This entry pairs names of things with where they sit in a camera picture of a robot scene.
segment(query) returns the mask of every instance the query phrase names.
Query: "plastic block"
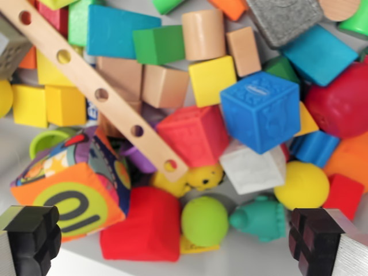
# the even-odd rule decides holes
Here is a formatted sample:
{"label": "plastic block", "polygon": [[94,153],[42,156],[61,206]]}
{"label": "plastic block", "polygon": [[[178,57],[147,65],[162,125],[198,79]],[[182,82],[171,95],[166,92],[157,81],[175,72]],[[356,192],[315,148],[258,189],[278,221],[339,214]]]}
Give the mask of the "plastic block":
{"label": "plastic block", "polygon": [[296,138],[291,150],[298,160],[323,168],[339,143],[339,138],[315,131]]}
{"label": "plastic block", "polygon": [[238,76],[246,76],[262,69],[252,27],[229,32],[226,36]]}
{"label": "plastic block", "polygon": [[189,74],[186,71],[146,65],[142,100],[155,108],[181,108],[188,85]]}
{"label": "plastic block", "polygon": [[157,130],[189,167],[216,164],[229,144],[218,106],[180,108],[160,122]]}
{"label": "plastic block", "polygon": [[46,128],[46,96],[43,88],[27,85],[13,85],[14,122],[21,125],[30,125]]}
{"label": "plastic block", "polygon": [[181,25],[136,30],[133,39],[139,63],[162,65],[185,59]]}
{"label": "plastic block", "polygon": [[247,0],[252,19],[271,48],[296,39],[323,19],[318,0]]}
{"label": "plastic block", "polygon": [[87,53],[92,56],[135,59],[133,31],[157,27],[161,27],[161,19],[157,17],[90,5]]}
{"label": "plastic block", "polygon": [[187,60],[226,55],[224,16],[220,10],[200,10],[182,16]]}
{"label": "plastic block", "polygon": [[332,33],[314,26],[281,49],[307,81],[329,85],[358,54]]}
{"label": "plastic block", "polygon": [[259,154],[300,131],[299,85],[265,72],[221,92],[230,135]]}
{"label": "plastic block", "polygon": [[329,178],[331,188],[323,208],[339,209],[348,219],[353,220],[362,199],[364,186],[340,174]]}
{"label": "plastic block", "polygon": [[86,98],[74,87],[45,86],[47,120],[60,127],[84,125]]}
{"label": "plastic block", "polygon": [[133,189],[128,218],[101,232],[103,257],[176,262],[181,235],[180,212],[179,201],[165,191],[154,187]]}
{"label": "plastic block", "polygon": [[238,194],[267,190],[285,183],[286,162],[280,147],[259,155],[234,140],[220,157],[220,163]]}
{"label": "plastic block", "polygon": [[104,0],[79,0],[69,6],[68,42],[72,45],[87,45],[88,7],[103,5]]}
{"label": "plastic block", "polygon": [[220,103],[220,92],[236,83],[231,56],[189,65],[195,102],[199,108]]}

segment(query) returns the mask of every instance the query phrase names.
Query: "light blue block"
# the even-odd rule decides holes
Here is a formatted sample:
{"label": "light blue block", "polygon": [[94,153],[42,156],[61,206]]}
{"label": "light blue block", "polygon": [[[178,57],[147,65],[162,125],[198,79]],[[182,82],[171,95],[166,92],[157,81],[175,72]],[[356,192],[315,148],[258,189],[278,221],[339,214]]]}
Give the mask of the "light blue block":
{"label": "light blue block", "polygon": [[329,85],[358,54],[319,25],[281,49],[299,74],[319,86]]}
{"label": "light blue block", "polygon": [[299,85],[265,72],[221,92],[229,134],[259,154],[300,131]]}
{"label": "light blue block", "polygon": [[161,27],[161,18],[100,5],[89,6],[87,53],[135,59],[133,31]]}
{"label": "light blue block", "polygon": [[296,138],[291,151],[298,160],[323,168],[339,143],[339,138],[316,131]]}

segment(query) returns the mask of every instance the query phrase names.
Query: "red block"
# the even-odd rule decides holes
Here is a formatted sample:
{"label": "red block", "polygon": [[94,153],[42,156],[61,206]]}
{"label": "red block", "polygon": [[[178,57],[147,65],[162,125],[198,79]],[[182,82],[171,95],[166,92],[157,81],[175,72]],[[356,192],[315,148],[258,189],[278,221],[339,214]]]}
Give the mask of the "red block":
{"label": "red block", "polygon": [[132,190],[128,218],[103,230],[107,260],[176,262],[180,256],[181,207],[177,198],[154,188]]}
{"label": "red block", "polygon": [[340,174],[331,176],[329,182],[331,188],[323,208],[340,209],[348,219],[353,220],[363,195],[364,186]]}
{"label": "red block", "polygon": [[157,130],[189,167],[216,164],[229,144],[219,106],[180,108]]}

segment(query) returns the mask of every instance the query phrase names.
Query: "red cube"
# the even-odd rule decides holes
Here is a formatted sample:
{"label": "red cube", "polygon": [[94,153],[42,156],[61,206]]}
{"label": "red cube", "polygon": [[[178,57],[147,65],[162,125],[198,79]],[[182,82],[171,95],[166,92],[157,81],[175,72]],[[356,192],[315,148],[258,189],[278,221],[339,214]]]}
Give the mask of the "red cube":
{"label": "red cube", "polygon": [[180,108],[157,130],[189,167],[216,164],[229,144],[219,106]]}
{"label": "red cube", "polygon": [[353,220],[364,192],[364,186],[340,174],[331,176],[329,182],[331,188],[323,208],[340,209],[348,219]]}

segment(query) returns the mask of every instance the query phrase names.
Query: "green block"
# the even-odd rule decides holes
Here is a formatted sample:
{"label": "green block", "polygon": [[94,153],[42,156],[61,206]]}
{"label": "green block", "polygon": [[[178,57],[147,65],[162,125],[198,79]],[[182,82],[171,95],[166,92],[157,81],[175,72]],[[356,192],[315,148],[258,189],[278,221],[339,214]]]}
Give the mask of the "green block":
{"label": "green block", "polygon": [[185,0],[153,0],[156,10],[160,14],[168,14]]}
{"label": "green block", "polygon": [[278,56],[269,60],[263,70],[271,75],[300,84],[300,80],[295,73],[294,68],[290,64],[289,60],[284,56]]}
{"label": "green block", "polygon": [[88,6],[104,4],[104,0],[79,0],[69,6],[69,44],[81,47],[87,45]]}
{"label": "green block", "polygon": [[136,30],[133,38],[139,63],[162,65],[185,59],[181,25]]}

